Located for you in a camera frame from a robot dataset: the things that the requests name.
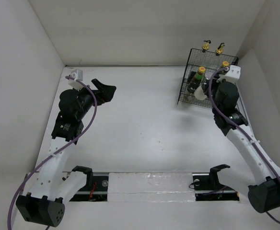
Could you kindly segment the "glass oil bottle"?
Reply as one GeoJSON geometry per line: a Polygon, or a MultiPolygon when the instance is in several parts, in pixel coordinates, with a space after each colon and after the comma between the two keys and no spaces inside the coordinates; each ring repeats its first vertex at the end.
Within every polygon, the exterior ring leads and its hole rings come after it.
{"type": "Polygon", "coordinates": [[[217,69],[220,66],[221,55],[223,53],[225,43],[220,43],[218,48],[215,50],[215,55],[212,57],[210,63],[213,69],[217,69]]]}
{"type": "Polygon", "coordinates": [[[198,56],[198,65],[199,66],[205,66],[206,54],[210,48],[211,41],[204,40],[204,43],[205,44],[202,45],[201,52],[199,53],[199,56],[198,56]]]}

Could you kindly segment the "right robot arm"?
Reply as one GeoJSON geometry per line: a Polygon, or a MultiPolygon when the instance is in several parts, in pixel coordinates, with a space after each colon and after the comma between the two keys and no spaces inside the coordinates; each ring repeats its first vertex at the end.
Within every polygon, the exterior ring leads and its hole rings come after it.
{"type": "Polygon", "coordinates": [[[210,170],[209,185],[215,189],[226,185],[247,196],[258,213],[279,208],[280,167],[266,154],[247,120],[236,109],[239,98],[236,85],[225,80],[205,80],[201,88],[212,102],[216,126],[236,147],[252,173],[248,176],[227,164],[218,165],[210,170]]]}

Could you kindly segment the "blue label jar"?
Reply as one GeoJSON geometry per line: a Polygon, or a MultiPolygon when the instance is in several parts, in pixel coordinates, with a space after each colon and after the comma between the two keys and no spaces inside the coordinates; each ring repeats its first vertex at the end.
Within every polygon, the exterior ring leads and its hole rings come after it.
{"type": "Polygon", "coordinates": [[[212,77],[212,75],[213,75],[213,73],[212,73],[212,72],[208,72],[208,73],[206,73],[206,74],[205,74],[205,79],[204,79],[204,81],[209,81],[209,80],[210,80],[210,78],[212,77]]]}

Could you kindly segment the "yellow cap sauce bottle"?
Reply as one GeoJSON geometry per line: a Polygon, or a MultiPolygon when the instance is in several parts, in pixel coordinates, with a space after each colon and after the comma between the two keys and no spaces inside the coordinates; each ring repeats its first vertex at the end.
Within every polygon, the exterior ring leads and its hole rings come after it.
{"type": "Polygon", "coordinates": [[[194,74],[194,76],[192,77],[192,79],[189,82],[189,85],[187,86],[187,93],[188,94],[192,94],[194,93],[194,91],[198,88],[198,86],[200,85],[204,74],[205,74],[205,67],[200,66],[197,70],[197,72],[194,74]]]}
{"type": "Polygon", "coordinates": [[[230,63],[228,61],[223,61],[221,64],[221,68],[229,67],[230,63]]]}

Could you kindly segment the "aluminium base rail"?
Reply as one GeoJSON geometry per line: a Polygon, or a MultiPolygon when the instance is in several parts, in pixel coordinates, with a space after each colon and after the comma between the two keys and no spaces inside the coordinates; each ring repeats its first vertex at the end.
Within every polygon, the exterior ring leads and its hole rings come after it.
{"type": "Polygon", "coordinates": [[[205,176],[205,173],[188,172],[100,172],[94,174],[91,187],[76,191],[80,180],[85,178],[81,172],[62,172],[55,179],[35,173],[28,178],[22,194],[37,198],[50,195],[52,199],[69,197],[74,202],[190,203],[239,200],[239,195],[230,188],[211,195],[212,189],[193,185],[193,182],[205,176]]]}

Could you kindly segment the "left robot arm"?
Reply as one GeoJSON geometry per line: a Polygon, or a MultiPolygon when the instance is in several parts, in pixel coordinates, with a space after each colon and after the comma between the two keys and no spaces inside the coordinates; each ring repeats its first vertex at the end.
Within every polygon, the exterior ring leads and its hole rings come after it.
{"type": "Polygon", "coordinates": [[[117,89],[93,79],[96,88],[91,90],[72,76],[67,79],[73,87],[59,96],[59,113],[51,133],[48,156],[35,168],[38,176],[33,186],[26,195],[18,195],[15,203],[25,221],[47,227],[57,227],[74,195],[80,189],[88,190],[93,186],[91,168],[75,166],[65,180],[62,173],[71,153],[70,146],[76,145],[90,127],[84,126],[82,119],[91,107],[110,102],[117,89]]]}

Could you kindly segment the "white spice jar black cap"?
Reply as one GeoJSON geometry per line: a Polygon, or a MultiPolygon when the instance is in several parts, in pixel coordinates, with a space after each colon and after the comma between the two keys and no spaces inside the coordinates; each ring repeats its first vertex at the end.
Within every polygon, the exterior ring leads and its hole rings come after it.
{"type": "Polygon", "coordinates": [[[204,91],[202,89],[202,85],[199,85],[197,87],[197,89],[194,91],[194,96],[199,101],[203,101],[203,100],[206,99],[207,96],[205,95],[205,93],[204,93],[204,91]]]}

